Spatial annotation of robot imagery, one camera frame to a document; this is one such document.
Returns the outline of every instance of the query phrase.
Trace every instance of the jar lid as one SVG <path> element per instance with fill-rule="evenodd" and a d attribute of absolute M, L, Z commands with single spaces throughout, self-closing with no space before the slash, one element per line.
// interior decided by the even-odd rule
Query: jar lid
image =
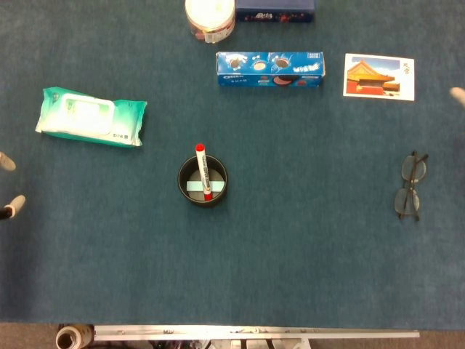
<path fill-rule="evenodd" d="M 186 0 L 189 20 L 200 27 L 215 29 L 234 17 L 234 0 Z"/>

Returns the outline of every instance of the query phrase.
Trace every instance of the building image on postcard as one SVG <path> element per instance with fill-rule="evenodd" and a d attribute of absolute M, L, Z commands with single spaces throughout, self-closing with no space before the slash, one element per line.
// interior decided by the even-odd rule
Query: building image on postcard
<path fill-rule="evenodd" d="M 347 71 L 347 93 L 360 95 L 399 95 L 400 84 L 394 76 L 378 73 L 361 60 Z"/>

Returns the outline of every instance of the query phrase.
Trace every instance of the oreo box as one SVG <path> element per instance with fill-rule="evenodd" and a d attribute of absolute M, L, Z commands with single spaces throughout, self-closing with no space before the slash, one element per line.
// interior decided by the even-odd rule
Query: oreo box
<path fill-rule="evenodd" d="M 311 22 L 316 0 L 235 0 L 235 16 L 246 22 Z"/>
<path fill-rule="evenodd" d="M 316 87 L 326 74 L 322 52 L 218 52 L 221 86 Z"/>

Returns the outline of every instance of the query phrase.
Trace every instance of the postcard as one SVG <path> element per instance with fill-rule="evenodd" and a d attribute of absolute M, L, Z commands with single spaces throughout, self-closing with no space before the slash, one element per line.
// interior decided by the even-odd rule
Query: postcard
<path fill-rule="evenodd" d="M 343 95 L 415 100 L 415 61 L 409 58 L 347 53 Z"/>

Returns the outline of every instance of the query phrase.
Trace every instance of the glasses lens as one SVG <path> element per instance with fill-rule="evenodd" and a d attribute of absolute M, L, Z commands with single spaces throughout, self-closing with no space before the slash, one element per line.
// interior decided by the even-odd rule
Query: glasses lens
<path fill-rule="evenodd" d="M 414 214 L 420 208 L 420 199 L 416 191 L 399 189 L 394 200 L 394 208 L 400 214 Z"/>
<path fill-rule="evenodd" d="M 404 180 L 410 180 L 410 176 L 413 170 L 413 165 L 415 164 L 415 156 L 409 155 L 405 158 L 402 164 L 402 178 Z M 418 182 L 421 178 L 424 177 L 426 174 L 426 164 L 424 161 L 420 161 L 417 163 L 415 168 L 415 175 L 413 176 L 413 180 Z"/>

